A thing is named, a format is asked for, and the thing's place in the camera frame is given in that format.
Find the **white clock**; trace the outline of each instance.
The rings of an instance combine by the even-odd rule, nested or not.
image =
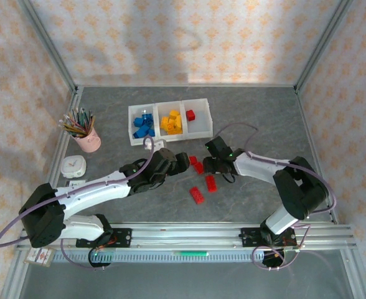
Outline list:
[[[85,174],[86,161],[83,156],[69,156],[64,158],[61,173],[67,179],[80,178]]]

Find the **patterned wallpaper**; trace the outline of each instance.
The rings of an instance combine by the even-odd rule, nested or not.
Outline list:
[[[294,85],[339,0],[32,0],[78,85]]]
[[[366,0],[352,3],[301,100],[339,220],[354,225],[366,266]]]
[[[67,93],[17,1],[0,0],[0,230],[45,181]],[[0,293],[12,255],[12,247],[0,249]]]

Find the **pink pen holder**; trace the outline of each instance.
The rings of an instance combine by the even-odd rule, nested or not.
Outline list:
[[[73,137],[73,139],[75,139],[77,141],[77,143],[79,144],[81,149],[86,153],[92,153],[92,152],[98,150],[98,148],[101,145],[101,139],[97,135],[94,128],[91,129],[88,136],[86,136],[84,138],[74,138]]]

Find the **plastic compartment box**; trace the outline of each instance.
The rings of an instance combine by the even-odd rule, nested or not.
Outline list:
[[[169,116],[171,110],[177,110],[182,117],[182,131],[183,134],[168,135],[166,131],[160,129],[159,122],[163,116]],[[193,110],[195,113],[195,120],[187,121],[185,112]],[[136,117],[141,117],[142,114],[152,113],[154,118],[154,130],[156,136],[154,140],[164,139],[165,141],[179,141],[196,138],[211,138],[214,135],[212,117],[210,115],[209,104],[206,98],[199,98],[196,100],[184,100],[176,102],[165,102],[148,105],[129,106],[129,123],[128,132],[131,145],[142,145],[144,138],[134,138],[133,133],[137,128],[133,125],[133,120]]]

